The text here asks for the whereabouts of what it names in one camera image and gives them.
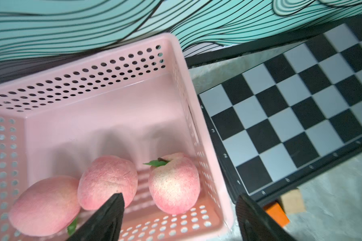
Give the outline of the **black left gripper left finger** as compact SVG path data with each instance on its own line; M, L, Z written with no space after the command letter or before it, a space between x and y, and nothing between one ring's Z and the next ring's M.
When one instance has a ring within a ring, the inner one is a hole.
M123 194L113 194L67 241L118 241L124 207Z

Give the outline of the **peach with leaf back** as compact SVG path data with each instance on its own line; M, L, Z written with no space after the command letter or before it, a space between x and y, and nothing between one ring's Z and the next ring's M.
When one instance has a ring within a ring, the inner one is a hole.
M187 154L166 155L145 165L150 166L150 194L161 211L183 214L196 204L201 192L199 172Z

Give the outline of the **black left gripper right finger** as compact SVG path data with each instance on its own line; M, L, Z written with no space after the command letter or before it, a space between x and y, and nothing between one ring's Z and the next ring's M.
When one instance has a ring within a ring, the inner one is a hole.
M235 206L244 241L295 241L248 194L241 194Z

